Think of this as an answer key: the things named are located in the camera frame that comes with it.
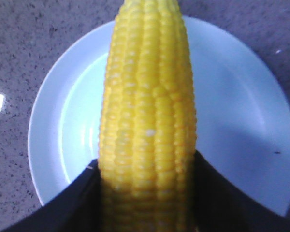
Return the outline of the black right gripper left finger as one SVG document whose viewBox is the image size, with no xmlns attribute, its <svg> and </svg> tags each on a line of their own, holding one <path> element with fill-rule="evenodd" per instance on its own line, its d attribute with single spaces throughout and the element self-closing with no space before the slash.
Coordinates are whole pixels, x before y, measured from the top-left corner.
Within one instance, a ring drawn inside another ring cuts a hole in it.
<svg viewBox="0 0 290 232">
<path fill-rule="evenodd" d="M 94 159 L 60 194 L 5 232 L 100 232 L 101 193 Z"/>
</svg>

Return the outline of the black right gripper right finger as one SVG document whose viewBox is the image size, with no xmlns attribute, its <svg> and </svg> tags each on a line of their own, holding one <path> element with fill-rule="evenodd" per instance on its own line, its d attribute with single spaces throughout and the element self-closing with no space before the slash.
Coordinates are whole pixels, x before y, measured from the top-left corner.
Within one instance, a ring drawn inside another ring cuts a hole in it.
<svg viewBox="0 0 290 232">
<path fill-rule="evenodd" d="M 248 197 L 195 152 L 195 219 L 201 232 L 290 232 L 290 220 Z"/>
</svg>

